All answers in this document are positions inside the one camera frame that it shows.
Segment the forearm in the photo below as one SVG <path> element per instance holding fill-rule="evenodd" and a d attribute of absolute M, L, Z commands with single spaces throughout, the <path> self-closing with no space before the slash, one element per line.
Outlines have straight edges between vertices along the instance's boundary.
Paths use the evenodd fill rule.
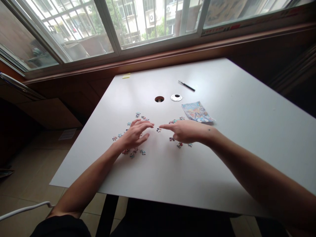
<path fill-rule="evenodd" d="M 287 225 L 315 231 L 316 197 L 298 183 L 215 130 L 202 141 L 246 191 Z"/>
<path fill-rule="evenodd" d="M 86 206 L 95 196 L 107 173 L 113 166 L 113 163 L 122 151 L 123 148 L 119 143 L 113 143 L 110 148 L 90 165 L 69 187 L 48 218 L 66 214 L 79 218 Z"/>

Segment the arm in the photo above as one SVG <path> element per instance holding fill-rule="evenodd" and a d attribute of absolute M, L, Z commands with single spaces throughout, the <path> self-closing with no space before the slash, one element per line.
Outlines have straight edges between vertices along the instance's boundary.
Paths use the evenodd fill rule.
<path fill-rule="evenodd" d="M 140 135 L 146 128 L 153 128 L 154 124 L 140 120 L 134 120 L 130 129 L 79 176 L 47 218 L 63 215 L 72 215 L 75 218 L 81 216 L 118 156 L 125 149 L 138 147 L 148 139 L 148 133 L 142 138 L 140 138 Z"/>
<path fill-rule="evenodd" d="M 179 142 L 210 147 L 246 191 L 285 225 L 316 233 L 316 197 L 214 127 L 191 120 L 161 125 Z"/>

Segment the air conditioner unit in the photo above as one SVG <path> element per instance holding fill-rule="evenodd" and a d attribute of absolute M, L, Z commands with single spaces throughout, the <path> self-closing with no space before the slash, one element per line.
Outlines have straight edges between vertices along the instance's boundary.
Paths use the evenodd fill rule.
<path fill-rule="evenodd" d="M 152 23 L 152 22 L 154 22 L 154 21 L 155 21 L 155 16 L 154 16 L 154 14 L 153 14 L 153 13 L 150 13 L 150 14 L 149 14 L 149 22 Z"/>

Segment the black pants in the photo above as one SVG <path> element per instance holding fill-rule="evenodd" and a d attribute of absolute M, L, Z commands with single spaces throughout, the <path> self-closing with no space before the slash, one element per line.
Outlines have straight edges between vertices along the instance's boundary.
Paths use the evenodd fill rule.
<path fill-rule="evenodd" d="M 239 215 L 129 198 L 126 215 L 111 237 L 235 236 L 231 217 Z"/>

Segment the window sill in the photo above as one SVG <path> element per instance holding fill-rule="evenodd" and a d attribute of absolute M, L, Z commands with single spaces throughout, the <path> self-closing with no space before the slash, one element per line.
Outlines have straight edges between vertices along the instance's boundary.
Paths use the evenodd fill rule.
<path fill-rule="evenodd" d="M 267 47 L 271 49 L 279 47 L 279 45 L 265 44 L 263 47 L 258 47 L 258 45 L 256 44 L 255 47 L 249 48 L 249 44 L 247 43 L 314 29 L 316 29 L 316 22 L 298 24 L 290 27 L 279 28 L 276 30 L 269 30 L 246 36 L 240 36 L 211 43 L 204 43 L 187 48 L 156 53 L 148 56 L 123 60 L 114 63 L 108 63 L 105 65 L 59 73 L 47 77 L 31 79 L 23 83 L 27 85 L 39 81 L 46 81 L 70 76 L 78 76 L 80 74 L 94 72 L 96 74 L 103 75 L 105 75 L 106 73 L 107 77 L 111 77 L 128 72 L 136 72 L 141 70 L 184 64 L 189 62 L 197 62 L 206 59 L 229 57 L 235 54 L 242 54 L 242 52 L 249 53 L 249 50 L 252 50 L 252 53 L 264 52 Z M 316 35 L 315 30 L 313 31 L 313 33 L 314 34 L 311 34 L 310 37 L 314 37 Z M 282 46 L 291 47 L 291 44 L 299 44 L 298 42 L 295 42 L 297 41 L 297 39 L 290 39 L 290 41 L 291 42 L 287 45 L 285 44 Z"/>

